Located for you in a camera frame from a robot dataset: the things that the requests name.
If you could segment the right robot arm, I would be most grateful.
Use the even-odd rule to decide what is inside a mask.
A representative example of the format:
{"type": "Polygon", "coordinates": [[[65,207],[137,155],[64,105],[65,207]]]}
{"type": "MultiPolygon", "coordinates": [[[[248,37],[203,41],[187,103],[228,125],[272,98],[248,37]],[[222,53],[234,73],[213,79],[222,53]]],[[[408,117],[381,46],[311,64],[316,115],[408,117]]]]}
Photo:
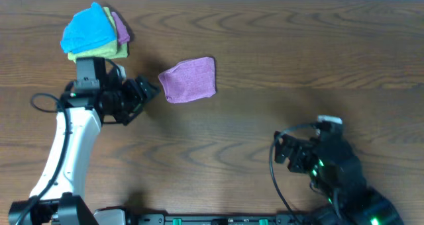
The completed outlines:
{"type": "Polygon", "coordinates": [[[366,182],[342,130],[321,129],[309,140],[276,131],[273,144],[274,161],[288,160],[289,171],[310,176],[313,189],[330,202],[299,219],[301,224],[403,224],[395,206],[366,182]]]}

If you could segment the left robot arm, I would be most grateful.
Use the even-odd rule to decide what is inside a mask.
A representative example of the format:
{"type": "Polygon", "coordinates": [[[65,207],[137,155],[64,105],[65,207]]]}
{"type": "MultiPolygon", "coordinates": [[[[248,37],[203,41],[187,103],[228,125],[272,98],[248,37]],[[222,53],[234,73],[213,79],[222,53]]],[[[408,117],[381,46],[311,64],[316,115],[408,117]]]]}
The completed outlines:
{"type": "Polygon", "coordinates": [[[143,76],[127,78],[123,66],[98,57],[76,60],[76,79],[60,97],[56,133],[44,167],[28,200],[13,202],[10,224],[96,224],[88,209],[85,179],[93,145],[112,116],[112,124],[132,122],[160,89],[143,76]]]}

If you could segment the purple microfiber cloth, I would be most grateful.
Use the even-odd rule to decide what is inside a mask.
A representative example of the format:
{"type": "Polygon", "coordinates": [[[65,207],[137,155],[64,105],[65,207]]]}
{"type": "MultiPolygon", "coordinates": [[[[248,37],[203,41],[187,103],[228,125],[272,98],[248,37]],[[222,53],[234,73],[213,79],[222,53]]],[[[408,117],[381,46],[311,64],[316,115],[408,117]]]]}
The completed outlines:
{"type": "Polygon", "coordinates": [[[158,76],[169,103],[188,103],[216,94],[215,60],[202,57],[184,60],[158,76]]]}

